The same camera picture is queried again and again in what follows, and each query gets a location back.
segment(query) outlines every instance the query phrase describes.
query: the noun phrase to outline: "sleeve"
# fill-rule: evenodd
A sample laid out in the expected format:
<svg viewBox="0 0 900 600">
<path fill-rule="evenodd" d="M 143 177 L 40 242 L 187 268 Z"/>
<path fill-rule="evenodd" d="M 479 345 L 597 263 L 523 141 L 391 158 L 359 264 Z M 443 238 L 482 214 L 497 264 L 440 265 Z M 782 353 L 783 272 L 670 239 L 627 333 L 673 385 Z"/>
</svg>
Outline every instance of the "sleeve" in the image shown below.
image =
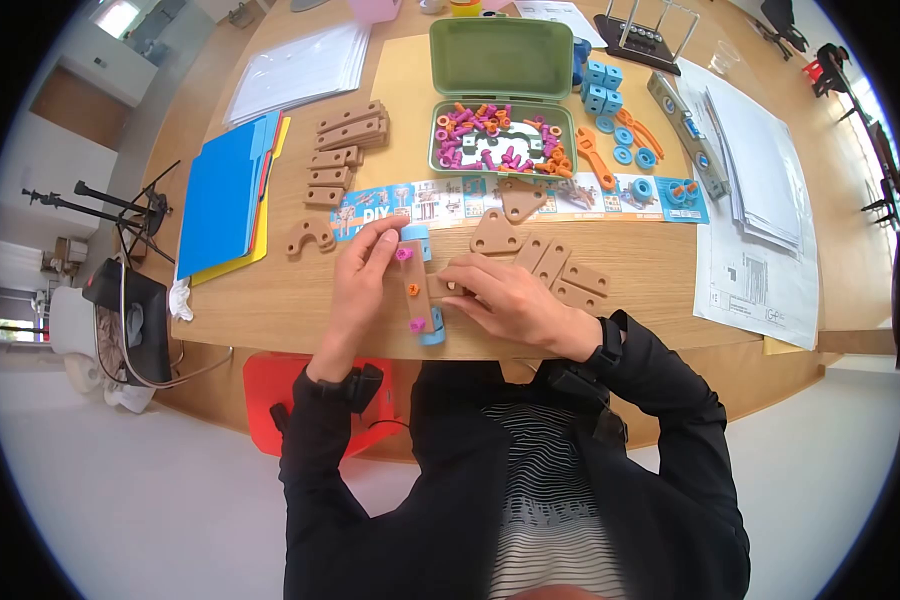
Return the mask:
<svg viewBox="0 0 900 600">
<path fill-rule="evenodd" d="M 716 391 L 653 332 L 622 310 L 610 317 L 626 332 L 615 366 L 600 383 L 660 423 L 660 477 L 729 523 L 747 552 L 724 430 L 727 410 Z"/>
<path fill-rule="evenodd" d="M 280 481 L 287 499 L 287 555 L 313 539 L 330 543 L 369 517 L 338 467 L 350 441 L 350 410 L 342 392 L 314 383 L 304 368 L 293 382 L 293 408 L 270 413 L 283 434 Z"/>
</svg>

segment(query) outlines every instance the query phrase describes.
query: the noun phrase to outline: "fingers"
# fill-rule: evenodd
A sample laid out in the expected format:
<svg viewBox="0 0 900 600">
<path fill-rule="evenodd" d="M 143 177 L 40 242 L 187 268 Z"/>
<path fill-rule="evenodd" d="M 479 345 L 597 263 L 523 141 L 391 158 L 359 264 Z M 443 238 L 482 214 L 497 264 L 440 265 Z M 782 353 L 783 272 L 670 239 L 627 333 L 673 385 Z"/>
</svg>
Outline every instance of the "fingers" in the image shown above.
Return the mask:
<svg viewBox="0 0 900 600">
<path fill-rule="evenodd" d="M 347 247 L 347 252 L 354 253 L 356 256 L 363 258 L 367 255 L 367 250 L 373 246 L 380 234 L 386 230 L 399 230 L 410 224 L 410 217 L 386 217 L 385 219 L 377 219 L 365 224 L 357 234 L 353 236 L 353 241 Z"/>
<path fill-rule="evenodd" d="M 491 335 L 499 335 L 496 317 L 475 298 L 467 295 L 449 295 L 444 297 L 443 305 L 453 306 L 456 310 L 476 321 L 477 325 Z"/>
<path fill-rule="evenodd" d="M 490 306 L 502 306 L 505 303 L 507 286 L 503 281 L 489 272 L 473 266 L 448 266 L 436 273 L 442 282 L 454 282 L 462 285 L 477 296 L 486 300 Z"/>
<path fill-rule="evenodd" d="M 454 256 L 447 264 L 453 267 L 476 267 L 481 271 L 491 274 L 495 279 L 500 280 L 501 282 L 508 281 L 512 277 L 513 269 L 515 268 L 513 263 L 493 260 L 492 258 L 488 258 L 483 254 L 475 252 Z"/>
<path fill-rule="evenodd" d="M 383 235 L 380 236 L 380 239 L 377 240 L 376 245 L 373 246 L 373 250 L 370 252 L 370 258 L 366 259 L 366 265 L 363 267 L 363 272 L 371 278 L 376 278 L 378 280 L 383 278 L 384 271 L 387 270 L 387 265 L 390 264 L 390 260 L 396 252 L 397 242 L 399 241 L 400 236 L 395 229 L 387 229 L 384 231 Z"/>
</svg>

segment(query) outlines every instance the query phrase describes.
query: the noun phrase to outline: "orange plastic pliers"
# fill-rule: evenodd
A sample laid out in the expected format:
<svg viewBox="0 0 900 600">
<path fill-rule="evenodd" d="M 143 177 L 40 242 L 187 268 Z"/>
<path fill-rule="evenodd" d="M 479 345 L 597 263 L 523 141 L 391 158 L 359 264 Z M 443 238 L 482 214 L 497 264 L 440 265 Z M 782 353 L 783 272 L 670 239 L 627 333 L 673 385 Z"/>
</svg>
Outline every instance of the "orange plastic pliers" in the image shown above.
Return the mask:
<svg viewBox="0 0 900 600">
<path fill-rule="evenodd" d="M 650 148 L 656 155 L 656 159 L 658 161 L 663 161 L 663 148 L 660 147 L 657 138 L 650 133 L 650 130 L 644 126 L 643 123 L 637 121 L 634 118 L 634 115 L 630 114 L 626 108 L 618 110 L 616 117 L 621 125 L 629 128 L 630 132 L 633 134 L 633 141 L 635 141 L 638 146 Z"/>
</svg>

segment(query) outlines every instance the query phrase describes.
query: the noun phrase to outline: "window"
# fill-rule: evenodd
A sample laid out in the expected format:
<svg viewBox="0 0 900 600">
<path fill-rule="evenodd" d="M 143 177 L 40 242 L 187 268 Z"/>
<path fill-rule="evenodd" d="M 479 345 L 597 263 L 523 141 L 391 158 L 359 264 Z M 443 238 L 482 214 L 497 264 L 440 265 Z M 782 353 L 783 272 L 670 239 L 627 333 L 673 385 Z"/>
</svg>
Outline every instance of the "window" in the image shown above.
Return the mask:
<svg viewBox="0 0 900 600">
<path fill-rule="evenodd" d="M 140 8 L 133 6 L 128 0 L 115 0 L 100 15 L 94 19 L 94 23 L 117 40 L 131 26 L 133 19 L 140 14 Z"/>
</svg>

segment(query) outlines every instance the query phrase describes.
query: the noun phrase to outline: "stack of white paper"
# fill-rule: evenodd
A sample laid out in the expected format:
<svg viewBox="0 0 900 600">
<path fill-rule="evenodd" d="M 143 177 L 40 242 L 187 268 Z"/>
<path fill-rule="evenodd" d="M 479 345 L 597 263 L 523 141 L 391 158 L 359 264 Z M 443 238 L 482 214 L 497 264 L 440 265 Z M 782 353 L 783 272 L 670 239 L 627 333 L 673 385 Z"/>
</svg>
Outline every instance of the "stack of white paper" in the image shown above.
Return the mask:
<svg viewBox="0 0 900 600">
<path fill-rule="evenodd" d="M 223 124 L 239 125 L 270 111 L 357 90 L 370 38 L 370 25 L 351 21 L 253 56 Z"/>
<path fill-rule="evenodd" d="M 745 233 L 798 254 L 802 234 L 793 185 L 796 175 L 794 165 L 780 152 L 786 126 L 735 91 L 708 85 L 704 94 L 730 178 L 733 220 Z"/>
</svg>

